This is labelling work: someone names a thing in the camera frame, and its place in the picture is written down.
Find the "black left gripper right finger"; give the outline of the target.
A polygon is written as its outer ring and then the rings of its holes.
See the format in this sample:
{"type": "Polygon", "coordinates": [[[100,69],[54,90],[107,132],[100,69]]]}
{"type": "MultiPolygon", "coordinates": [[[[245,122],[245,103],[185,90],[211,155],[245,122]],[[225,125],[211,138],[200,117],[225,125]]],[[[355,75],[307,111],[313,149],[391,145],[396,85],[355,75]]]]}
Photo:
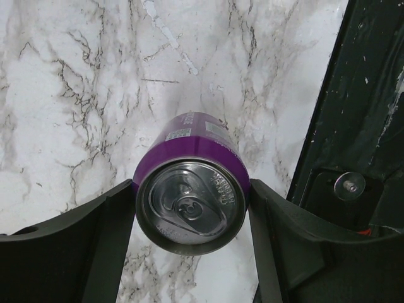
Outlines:
{"type": "Polygon", "coordinates": [[[403,236],[323,220],[253,179],[249,219],[256,302],[402,302],[403,236]]]}

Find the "purple fanta can front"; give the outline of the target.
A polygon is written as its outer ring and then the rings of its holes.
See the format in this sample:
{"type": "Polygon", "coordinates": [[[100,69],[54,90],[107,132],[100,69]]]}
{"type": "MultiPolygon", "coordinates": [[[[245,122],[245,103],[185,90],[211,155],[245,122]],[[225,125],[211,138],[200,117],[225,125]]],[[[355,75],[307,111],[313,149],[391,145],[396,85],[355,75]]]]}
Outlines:
{"type": "Polygon", "coordinates": [[[169,121],[133,176],[136,218],[166,251],[208,254],[240,231],[250,178],[221,121],[187,112],[169,121]]]}

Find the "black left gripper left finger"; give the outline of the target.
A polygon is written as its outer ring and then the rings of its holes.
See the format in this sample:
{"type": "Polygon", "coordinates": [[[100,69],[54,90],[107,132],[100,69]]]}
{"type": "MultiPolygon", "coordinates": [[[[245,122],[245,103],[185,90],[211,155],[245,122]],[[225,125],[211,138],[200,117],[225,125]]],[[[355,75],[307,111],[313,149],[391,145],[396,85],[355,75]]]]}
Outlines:
{"type": "Polygon", "coordinates": [[[130,179],[1,235],[1,302],[115,302],[134,222],[130,179]]]}

